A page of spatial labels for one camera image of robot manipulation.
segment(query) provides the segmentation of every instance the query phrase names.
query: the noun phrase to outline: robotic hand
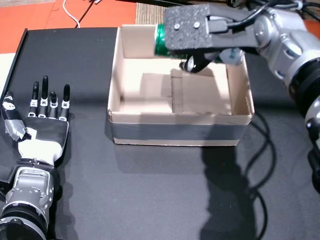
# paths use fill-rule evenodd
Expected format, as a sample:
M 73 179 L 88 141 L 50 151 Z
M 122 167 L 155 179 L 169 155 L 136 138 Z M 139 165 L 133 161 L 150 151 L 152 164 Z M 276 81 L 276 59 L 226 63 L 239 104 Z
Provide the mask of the robotic hand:
M 60 188 L 55 161 L 62 156 L 67 140 L 70 86 L 64 86 L 59 117 L 54 91 L 50 92 L 48 102 L 47 76 L 43 77 L 39 107 L 38 91 L 36 81 L 29 114 L 24 119 L 15 107 L 12 92 L 5 95 L 1 105 L 5 131 L 18 142 L 21 155 L 5 186 L 5 206 L 0 215 L 2 240 L 46 240 L 49 208 Z
M 283 3 L 260 2 L 263 5 L 254 11 L 214 3 L 167 8 L 165 47 L 172 55 L 188 55 L 180 67 L 191 73 L 231 48 L 264 57 L 305 119 L 314 145 L 308 158 L 313 180 L 320 185 L 320 41 L 297 13 L 277 9 L 286 6 Z

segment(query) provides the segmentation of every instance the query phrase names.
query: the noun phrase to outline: open cardboard box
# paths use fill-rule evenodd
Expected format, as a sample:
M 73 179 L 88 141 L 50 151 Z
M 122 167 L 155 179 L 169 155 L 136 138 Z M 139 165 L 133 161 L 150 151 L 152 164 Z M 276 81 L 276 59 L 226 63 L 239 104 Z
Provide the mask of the open cardboard box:
M 117 30 L 108 100 L 116 144 L 235 146 L 254 114 L 246 62 L 190 74 L 154 56 L 155 25 Z

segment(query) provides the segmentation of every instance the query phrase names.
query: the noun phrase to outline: green can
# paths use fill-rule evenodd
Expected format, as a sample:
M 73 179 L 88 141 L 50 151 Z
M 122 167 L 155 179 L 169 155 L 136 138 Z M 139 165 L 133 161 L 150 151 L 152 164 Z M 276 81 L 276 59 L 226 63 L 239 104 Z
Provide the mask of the green can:
M 154 55 L 167 57 L 171 59 L 187 59 L 188 55 L 175 55 L 166 48 L 165 44 L 165 25 L 158 24 L 154 32 Z M 214 60 L 215 63 L 224 63 L 229 65 L 239 65 L 243 61 L 244 53 L 241 49 L 227 48 L 220 52 Z
M 154 32 L 154 55 L 161 57 L 168 57 L 172 59 L 187 59 L 187 55 L 174 55 L 167 48 L 165 44 L 165 25 L 158 24 Z

